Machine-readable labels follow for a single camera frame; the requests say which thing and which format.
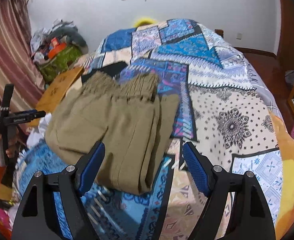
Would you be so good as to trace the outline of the wooden lap table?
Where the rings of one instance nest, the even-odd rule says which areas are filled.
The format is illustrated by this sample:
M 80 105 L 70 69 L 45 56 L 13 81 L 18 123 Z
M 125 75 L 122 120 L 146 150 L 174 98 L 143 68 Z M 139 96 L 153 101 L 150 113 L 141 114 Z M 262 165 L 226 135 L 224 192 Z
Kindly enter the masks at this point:
M 76 67 L 59 74 L 43 93 L 43 96 L 35 106 L 37 111 L 45 111 L 46 114 L 53 113 L 67 90 L 83 74 L 83 67 Z

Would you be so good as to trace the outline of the black folded garment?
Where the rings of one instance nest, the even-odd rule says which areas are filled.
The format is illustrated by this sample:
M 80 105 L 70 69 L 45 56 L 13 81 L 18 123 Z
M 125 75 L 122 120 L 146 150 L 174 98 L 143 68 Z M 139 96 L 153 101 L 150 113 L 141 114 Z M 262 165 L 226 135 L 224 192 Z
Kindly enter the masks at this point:
M 82 83 L 85 83 L 96 72 L 103 72 L 103 73 L 109 75 L 110 77 L 116 77 L 127 66 L 128 66 L 128 64 L 126 62 L 120 61 L 117 63 L 106 65 L 106 66 L 99 68 L 99 69 L 93 69 L 88 74 L 82 75 L 81 81 L 82 81 Z

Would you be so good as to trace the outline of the pile of grey clothes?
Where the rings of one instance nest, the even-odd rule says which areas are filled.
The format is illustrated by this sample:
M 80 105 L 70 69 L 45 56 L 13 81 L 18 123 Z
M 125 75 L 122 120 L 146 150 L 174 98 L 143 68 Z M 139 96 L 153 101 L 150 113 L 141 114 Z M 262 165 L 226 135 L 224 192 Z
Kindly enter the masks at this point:
M 30 41 L 30 46 L 31 46 L 31 52 L 35 53 L 39 47 L 41 46 L 41 44 L 44 42 L 44 40 L 46 39 L 46 37 L 52 33 L 53 31 L 55 31 L 56 29 L 60 28 L 60 27 L 70 27 L 70 28 L 74 28 L 75 30 L 78 30 L 78 28 L 76 27 L 76 25 L 74 24 L 73 21 L 64 21 L 63 19 L 61 20 L 55 20 L 53 22 L 53 25 L 51 28 L 46 29 L 46 28 L 42 28 L 42 29 L 38 29 L 32 36 L 31 41 Z

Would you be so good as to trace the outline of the green storage bag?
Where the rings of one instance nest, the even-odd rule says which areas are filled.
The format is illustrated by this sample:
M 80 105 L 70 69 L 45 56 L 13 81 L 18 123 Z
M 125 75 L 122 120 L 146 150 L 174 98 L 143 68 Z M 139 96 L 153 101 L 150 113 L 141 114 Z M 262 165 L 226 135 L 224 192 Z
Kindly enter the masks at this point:
M 43 75 L 45 83 L 51 83 L 57 75 L 68 70 L 82 52 L 76 46 L 65 46 L 52 59 L 43 64 L 37 63 L 37 68 Z

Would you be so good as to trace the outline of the pink striped curtain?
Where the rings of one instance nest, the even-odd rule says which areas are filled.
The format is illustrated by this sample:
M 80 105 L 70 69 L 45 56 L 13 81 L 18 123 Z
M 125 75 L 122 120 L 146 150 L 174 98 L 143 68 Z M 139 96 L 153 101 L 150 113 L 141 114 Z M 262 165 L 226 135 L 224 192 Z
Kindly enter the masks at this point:
M 6 84 L 14 85 L 10 110 L 34 108 L 45 81 L 31 60 L 31 25 L 26 0 L 0 0 L 0 103 Z

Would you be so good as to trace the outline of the wooden bed post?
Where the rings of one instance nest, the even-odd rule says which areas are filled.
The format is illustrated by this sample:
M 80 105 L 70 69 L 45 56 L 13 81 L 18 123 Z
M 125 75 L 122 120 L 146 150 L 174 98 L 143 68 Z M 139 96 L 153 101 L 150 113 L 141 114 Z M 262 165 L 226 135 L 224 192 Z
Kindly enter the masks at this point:
M 224 31 L 222 29 L 215 29 L 215 33 L 224 38 Z

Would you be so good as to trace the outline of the wooden door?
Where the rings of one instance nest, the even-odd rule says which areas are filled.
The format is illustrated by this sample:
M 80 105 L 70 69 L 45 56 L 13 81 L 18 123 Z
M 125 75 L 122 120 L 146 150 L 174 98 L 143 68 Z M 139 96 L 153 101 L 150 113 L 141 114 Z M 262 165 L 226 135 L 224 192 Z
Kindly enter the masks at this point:
M 294 1 L 280 0 L 281 2 L 281 35 L 277 60 L 286 72 L 294 70 Z

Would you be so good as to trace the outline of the khaki pants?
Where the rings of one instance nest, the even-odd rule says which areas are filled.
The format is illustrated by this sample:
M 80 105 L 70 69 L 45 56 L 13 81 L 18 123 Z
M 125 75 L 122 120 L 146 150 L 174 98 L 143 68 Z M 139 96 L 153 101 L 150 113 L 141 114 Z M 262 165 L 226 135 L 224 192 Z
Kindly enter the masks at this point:
M 96 183 L 136 195 L 151 191 L 179 105 L 177 94 L 158 94 L 158 83 L 154 73 L 117 83 L 96 72 L 56 107 L 46 144 L 71 165 L 101 141 L 105 157 Z

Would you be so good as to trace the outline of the wall power socket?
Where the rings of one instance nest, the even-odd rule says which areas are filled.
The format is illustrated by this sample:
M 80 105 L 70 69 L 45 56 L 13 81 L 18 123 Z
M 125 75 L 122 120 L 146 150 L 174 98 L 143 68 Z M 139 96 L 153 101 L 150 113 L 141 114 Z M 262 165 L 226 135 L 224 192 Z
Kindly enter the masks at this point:
M 242 39 L 242 33 L 238 33 L 236 39 L 241 40 Z

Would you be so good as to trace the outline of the blue patchwork bed quilt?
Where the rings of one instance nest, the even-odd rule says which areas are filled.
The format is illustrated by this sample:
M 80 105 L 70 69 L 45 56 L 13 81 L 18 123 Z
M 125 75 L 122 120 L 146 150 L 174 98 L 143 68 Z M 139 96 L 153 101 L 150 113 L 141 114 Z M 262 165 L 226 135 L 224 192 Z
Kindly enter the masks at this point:
M 183 145 L 192 142 L 213 165 L 254 173 L 281 239 L 294 223 L 294 139 L 245 56 L 204 25 L 172 19 L 118 30 L 75 65 L 88 74 L 120 61 L 128 66 L 112 77 L 117 83 L 154 73 L 158 94 L 177 94 L 179 105 L 151 191 L 136 195 L 95 181 L 83 196 L 99 238 L 188 239 L 207 201 L 183 157 Z M 16 166 L 14 199 L 21 200 L 36 171 L 67 165 L 44 138 Z

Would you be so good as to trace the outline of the yellow curved bed rail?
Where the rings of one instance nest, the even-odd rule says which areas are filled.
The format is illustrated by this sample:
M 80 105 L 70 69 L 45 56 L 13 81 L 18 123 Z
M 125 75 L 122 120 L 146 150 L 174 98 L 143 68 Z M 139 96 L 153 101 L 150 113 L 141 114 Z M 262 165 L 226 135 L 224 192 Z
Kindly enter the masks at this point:
M 135 22 L 134 22 L 134 27 L 135 28 L 138 28 L 138 27 L 142 27 L 142 26 L 145 26 L 145 25 L 150 25 L 150 24 L 155 24 L 157 23 L 156 20 L 152 19 L 152 18 L 149 18 L 149 17 L 141 17 L 139 19 L 137 19 Z

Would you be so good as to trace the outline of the orange box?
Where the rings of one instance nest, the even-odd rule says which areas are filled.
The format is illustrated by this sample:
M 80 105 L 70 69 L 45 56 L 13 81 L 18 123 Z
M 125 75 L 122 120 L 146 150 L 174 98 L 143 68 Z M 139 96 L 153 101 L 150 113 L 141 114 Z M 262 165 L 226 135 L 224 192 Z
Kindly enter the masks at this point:
M 61 52 L 62 50 L 64 50 L 65 48 L 67 47 L 67 44 L 66 43 L 61 43 L 61 44 L 58 44 L 56 47 L 54 47 L 53 49 L 51 49 L 47 56 L 49 59 L 52 59 L 55 57 L 56 54 L 58 54 L 59 52 Z

